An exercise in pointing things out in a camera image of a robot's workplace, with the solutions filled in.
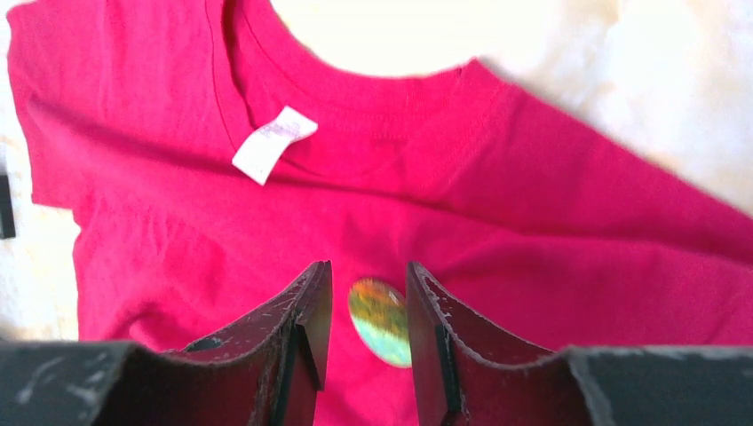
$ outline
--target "black metal part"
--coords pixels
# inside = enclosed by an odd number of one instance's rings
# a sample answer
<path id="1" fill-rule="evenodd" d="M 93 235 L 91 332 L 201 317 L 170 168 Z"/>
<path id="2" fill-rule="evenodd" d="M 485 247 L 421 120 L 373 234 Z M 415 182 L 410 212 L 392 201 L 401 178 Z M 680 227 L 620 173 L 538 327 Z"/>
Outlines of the black metal part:
<path id="1" fill-rule="evenodd" d="M 183 351 L 0 343 L 0 425 L 307 426 L 325 381 L 331 267 Z"/>
<path id="2" fill-rule="evenodd" d="M 455 299 L 420 264 L 408 267 L 407 293 L 422 426 L 753 424 L 753 348 L 551 352 Z"/>
<path id="3" fill-rule="evenodd" d="M 0 175 L 0 239 L 7 240 L 15 236 L 16 224 L 13 220 L 11 183 L 8 175 Z"/>

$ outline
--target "marble pattern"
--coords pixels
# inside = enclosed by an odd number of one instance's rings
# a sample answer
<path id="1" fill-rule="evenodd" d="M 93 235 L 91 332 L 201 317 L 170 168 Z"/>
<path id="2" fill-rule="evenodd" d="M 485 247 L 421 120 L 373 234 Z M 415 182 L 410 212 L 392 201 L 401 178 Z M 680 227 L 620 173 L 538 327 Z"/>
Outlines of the marble pattern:
<path id="1" fill-rule="evenodd" d="M 13 3 L 0 0 L 0 10 Z M 354 72 L 424 75 L 481 55 L 500 75 L 753 215 L 747 0 L 273 3 L 312 51 Z M 9 37 L 2 20 L 3 53 Z M 77 229 L 69 212 L 29 200 L 26 145 L 0 62 L 0 163 L 19 235 L 0 242 L 0 334 L 75 339 Z"/>

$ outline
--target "white clothing tag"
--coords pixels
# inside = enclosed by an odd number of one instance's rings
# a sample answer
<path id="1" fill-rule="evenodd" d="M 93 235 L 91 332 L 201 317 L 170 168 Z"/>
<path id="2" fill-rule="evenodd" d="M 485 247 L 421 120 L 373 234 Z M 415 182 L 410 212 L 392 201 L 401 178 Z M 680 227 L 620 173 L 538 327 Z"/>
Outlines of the white clothing tag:
<path id="1" fill-rule="evenodd" d="M 317 123 L 286 106 L 277 118 L 246 138 L 233 157 L 233 165 L 263 185 L 288 146 L 313 135 L 318 127 Z"/>

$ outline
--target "shirt sleeve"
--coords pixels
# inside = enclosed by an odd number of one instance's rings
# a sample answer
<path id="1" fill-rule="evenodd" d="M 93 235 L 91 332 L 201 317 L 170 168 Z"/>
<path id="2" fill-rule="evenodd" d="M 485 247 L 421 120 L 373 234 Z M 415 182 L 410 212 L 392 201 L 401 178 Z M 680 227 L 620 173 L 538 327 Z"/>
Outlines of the shirt sleeve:
<path id="1" fill-rule="evenodd" d="M 89 42 L 95 31 L 95 11 L 82 2 L 41 0 L 23 4 L 8 13 L 12 40 L 8 74 L 20 126 L 28 143 L 31 162 L 32 201 L 72 209 L 86 184 L 75 164 L 50 150 L 45 136 L 31 120 L 32 99 L 50 105 L 66 105 L 81 112 L 79 99 L 86 96 L 81 79 L 96 78 Z M 90 25 L 81 25 L 88 20 Z"/>

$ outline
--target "red fabric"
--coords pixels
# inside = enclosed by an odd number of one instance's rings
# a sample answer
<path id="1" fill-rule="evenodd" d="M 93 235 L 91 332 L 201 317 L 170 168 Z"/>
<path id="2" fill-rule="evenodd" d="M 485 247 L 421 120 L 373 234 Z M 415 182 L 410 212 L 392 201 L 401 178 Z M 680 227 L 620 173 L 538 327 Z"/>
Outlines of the red fabric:
<path id="1" fill-rule="evenodd" d="M 317 424 L 415 424 L 411 372 L 357 336 L 362 277 L 406 263 L 510 331 L 753 343 L 753 223 L 478 61 L 373 79 L 312 57 L 267 0 L 39 0 L 9 20 L 34 201 L 73 209 L 83 340 L 180 348 L 331 259 Z M 319 130 L 261 187 L 230 160 L 289 105 Z"/>

